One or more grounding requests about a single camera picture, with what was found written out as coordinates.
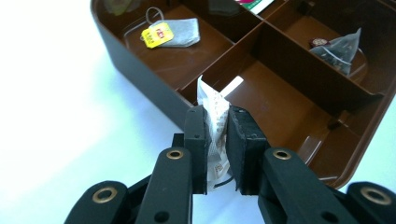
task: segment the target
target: yellow tag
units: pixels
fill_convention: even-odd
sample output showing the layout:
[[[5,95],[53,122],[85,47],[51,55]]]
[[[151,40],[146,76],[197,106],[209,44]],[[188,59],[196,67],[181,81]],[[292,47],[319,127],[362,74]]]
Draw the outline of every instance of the yellow tag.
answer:
[[[161,22],[155,26],[149,27],[142,32],[143,40],[149,49],[153,49],[171,39],[174,34],[169,28],[168,23]]]

